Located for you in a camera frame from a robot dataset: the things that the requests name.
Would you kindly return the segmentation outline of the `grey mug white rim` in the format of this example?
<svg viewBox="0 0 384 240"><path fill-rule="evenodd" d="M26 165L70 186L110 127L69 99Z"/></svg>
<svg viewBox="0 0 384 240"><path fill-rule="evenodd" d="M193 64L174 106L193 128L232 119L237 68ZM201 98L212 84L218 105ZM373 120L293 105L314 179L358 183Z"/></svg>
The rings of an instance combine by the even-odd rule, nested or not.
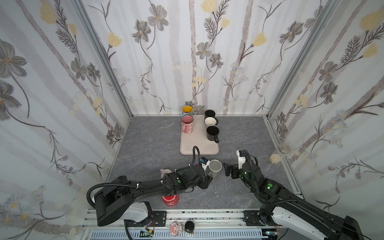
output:
<svg viewBox="0 0 384 240"><path fill-rule="evenodd" d="M219 177L222 169L223 165L219 160L211 160L207 167L207 174L215 180Z"/></svg>

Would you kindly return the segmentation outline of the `pale pink mug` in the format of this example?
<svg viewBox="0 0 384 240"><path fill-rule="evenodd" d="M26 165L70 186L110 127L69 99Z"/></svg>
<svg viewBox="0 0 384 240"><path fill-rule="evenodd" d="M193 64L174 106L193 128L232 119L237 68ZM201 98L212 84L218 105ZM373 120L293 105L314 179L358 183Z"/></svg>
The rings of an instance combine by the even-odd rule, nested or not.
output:
<svg viewBox="0 0 384 240"><path fill-rule="evenodd" d="M160 172L161 172L161 178L165 177L167 174L170 174L172 173L173 171L169 170L169 169L160 169Z"/></svg>

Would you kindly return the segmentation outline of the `black and white mug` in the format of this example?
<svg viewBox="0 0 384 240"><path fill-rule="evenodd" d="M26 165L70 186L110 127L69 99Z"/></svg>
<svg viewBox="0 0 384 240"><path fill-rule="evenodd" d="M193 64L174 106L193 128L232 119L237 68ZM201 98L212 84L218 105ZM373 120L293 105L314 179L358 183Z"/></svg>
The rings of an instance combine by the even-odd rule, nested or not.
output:
<svg viewBox="0 0 384 240"><path fill-rule="evenodd" d="M220 142L219 140L219 133L220 133L220 130L219 128L215 127L215 126L209 126L206 130L207 132L207 139L211 142L215 142L216 144L218 144Z"/></svg>

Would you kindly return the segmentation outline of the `grey mug white inside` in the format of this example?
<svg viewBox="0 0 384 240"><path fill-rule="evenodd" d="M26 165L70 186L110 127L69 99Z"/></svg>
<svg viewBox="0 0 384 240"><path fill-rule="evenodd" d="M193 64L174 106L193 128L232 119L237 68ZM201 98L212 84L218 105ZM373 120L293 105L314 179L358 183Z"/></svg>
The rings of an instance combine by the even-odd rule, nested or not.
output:
<svg viewBox="0 0 384 240"><path fill-rule="evenodd" d="M214 127L218 124L218 120L214 117L207 117L205 118L205 127Z"/></svg>

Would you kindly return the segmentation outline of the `pink glass mug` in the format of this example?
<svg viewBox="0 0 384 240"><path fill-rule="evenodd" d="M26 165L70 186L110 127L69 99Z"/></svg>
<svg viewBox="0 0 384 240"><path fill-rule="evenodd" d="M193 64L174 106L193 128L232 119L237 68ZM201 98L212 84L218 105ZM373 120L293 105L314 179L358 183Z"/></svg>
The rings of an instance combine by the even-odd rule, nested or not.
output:
<svg viewBox="0 0 384 240"><path fill-rule="evenodd" d="M182 132L190 134L193 131L193 122L194 118L190 115L185 115L182 117Z"/></svg>

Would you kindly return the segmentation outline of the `blue mug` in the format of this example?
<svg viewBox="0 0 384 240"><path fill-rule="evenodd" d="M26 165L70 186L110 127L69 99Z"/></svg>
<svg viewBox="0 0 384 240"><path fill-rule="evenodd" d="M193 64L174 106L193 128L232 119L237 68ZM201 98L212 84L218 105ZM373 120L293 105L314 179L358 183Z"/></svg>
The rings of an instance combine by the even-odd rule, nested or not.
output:
<svg viewBox="0 0 384 240"><path fill-rule="evenodd" d="M184 116L193 116L194 108L192 106L184 106L182 108L182 117Z"/></svg>

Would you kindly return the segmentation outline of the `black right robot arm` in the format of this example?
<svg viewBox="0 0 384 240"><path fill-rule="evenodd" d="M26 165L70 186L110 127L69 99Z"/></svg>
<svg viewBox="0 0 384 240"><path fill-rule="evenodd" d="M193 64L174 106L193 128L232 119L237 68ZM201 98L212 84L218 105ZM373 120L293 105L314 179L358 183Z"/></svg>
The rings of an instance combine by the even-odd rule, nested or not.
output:
<svg viewBox="0 0 384 240"><path fill-rule="evenodd" d="M282 184L264 177L256 158L247 150L237 151L236 165L223 164L225 174L240 179L262 203L258 221L292 229L311 240L366 240L359 223L326 212L296 196Z"/></svg>

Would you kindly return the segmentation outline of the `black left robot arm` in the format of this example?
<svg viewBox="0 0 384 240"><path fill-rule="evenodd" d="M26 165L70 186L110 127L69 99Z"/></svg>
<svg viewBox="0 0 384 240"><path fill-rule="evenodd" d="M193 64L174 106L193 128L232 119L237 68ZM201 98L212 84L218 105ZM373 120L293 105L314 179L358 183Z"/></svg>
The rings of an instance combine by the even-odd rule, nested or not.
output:
<svg viewBox="0 0 384 240"><path fill-rule="evenodd" d="M142 199L152 196L175 196L189 189L208 188L213 177L206 173L210 160L200 155L193 147L193 161L187 167L164 174L159 180L136 182L120 176L110 183L101 183L89 188L86 199L96 210L97 223L103 227L121 219L129 207Z"/></svg>

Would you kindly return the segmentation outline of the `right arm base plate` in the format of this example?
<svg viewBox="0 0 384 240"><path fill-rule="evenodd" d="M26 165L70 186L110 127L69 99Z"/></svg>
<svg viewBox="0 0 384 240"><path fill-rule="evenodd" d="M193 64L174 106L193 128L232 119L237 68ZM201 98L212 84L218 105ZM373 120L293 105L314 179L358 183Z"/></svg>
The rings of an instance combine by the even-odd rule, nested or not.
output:
<svg viewBox="0 0 384 240"><path fill-rule="evenodd" d="M243 221L248 227L276 226L271 215L268 215L263 211L247 210L243 211L243 214Z"/></svg>

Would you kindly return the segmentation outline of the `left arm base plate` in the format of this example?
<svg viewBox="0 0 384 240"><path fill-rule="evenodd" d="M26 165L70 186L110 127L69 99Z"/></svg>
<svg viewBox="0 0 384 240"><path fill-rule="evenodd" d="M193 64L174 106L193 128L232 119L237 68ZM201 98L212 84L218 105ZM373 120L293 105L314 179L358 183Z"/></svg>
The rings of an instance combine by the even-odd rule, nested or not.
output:
<svg viewBox="0 0 384 240"><path fill-rule="evenodd" d="M125 227L165 227L167 219L166 211L154 211L152 215L141 222L134 222L133 220L124 220Z"/></svg>

